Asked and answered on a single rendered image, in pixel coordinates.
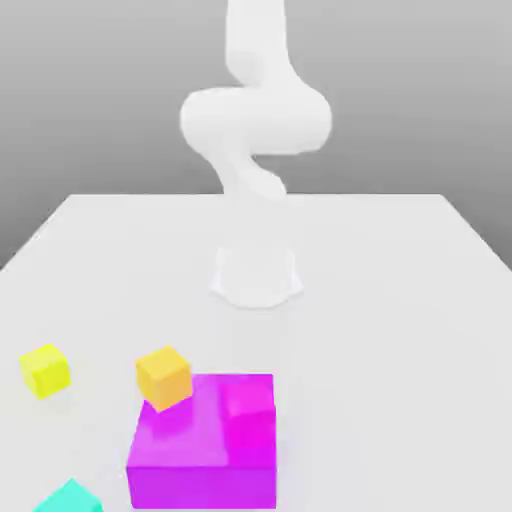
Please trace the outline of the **small magenta cube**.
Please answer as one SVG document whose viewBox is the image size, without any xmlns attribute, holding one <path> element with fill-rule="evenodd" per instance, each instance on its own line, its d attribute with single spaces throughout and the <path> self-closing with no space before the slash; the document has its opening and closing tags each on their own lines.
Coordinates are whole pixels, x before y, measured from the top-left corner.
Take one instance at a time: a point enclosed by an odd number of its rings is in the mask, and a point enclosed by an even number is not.
<svg viewBox="0 0 512 512">
<path fill-rule="evenodd" d="M 220 383 L 220 408 L 229 463 L 276 466 L 276 405 L 271 374 L 230 374 Z"/>
</svg>

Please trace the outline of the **large magenta box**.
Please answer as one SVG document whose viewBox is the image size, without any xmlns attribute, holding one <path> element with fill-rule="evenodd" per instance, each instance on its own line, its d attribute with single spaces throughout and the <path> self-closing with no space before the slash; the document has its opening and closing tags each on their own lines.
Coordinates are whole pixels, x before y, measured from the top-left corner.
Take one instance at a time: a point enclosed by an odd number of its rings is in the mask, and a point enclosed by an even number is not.
<svg viewBox="0 0 512 512">
<path fill-rule="evenodd" d="M 271 468 L 229 463 L 220 383 L 230 374 L 197 374 L 188 399 L 157 412 L 143 403 L 126 472 L 136 509 L 273 509 Z"/>
</svg>

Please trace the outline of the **small orange cube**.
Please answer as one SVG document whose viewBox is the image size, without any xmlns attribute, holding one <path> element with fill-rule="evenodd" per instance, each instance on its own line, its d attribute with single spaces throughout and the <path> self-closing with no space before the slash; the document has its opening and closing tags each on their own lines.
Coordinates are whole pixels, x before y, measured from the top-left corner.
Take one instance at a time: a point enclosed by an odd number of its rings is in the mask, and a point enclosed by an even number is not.
<svg viewBox="0 0 512 512">
<path fill-rule="evenodd" d="M 139 390 L 157 412 L 192 395 L 191 367 L 172 347 L 164 346 L 137 359 L 135 366 Z"/>
</svg>

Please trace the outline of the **small turquoise cube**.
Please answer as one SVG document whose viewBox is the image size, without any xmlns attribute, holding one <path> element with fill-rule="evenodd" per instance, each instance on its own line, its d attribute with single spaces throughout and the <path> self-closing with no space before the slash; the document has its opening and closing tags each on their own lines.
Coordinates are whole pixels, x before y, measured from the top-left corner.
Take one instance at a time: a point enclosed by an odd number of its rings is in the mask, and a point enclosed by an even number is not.
<svg viewBox="0 0 512 512">
<path fill-rule="evenodd" d="M 70 479 L 38 504 L 32 512 L 104 512 L 101 501 Z"/>
</svg>

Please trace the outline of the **small yellow cube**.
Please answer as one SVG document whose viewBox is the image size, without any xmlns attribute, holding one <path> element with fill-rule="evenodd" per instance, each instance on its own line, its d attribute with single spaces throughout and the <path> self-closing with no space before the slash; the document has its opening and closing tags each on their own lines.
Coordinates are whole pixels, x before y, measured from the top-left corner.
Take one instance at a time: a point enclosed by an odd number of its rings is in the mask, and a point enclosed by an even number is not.
<svg viewBox="0 0 512 512">
<path fill-rule="evenodd" d="M 52 344 L 21 355 L 19 364 L 25 384 L 38 399 L 47 398 L 71 384 L 68 361 Z"/>
</svg>

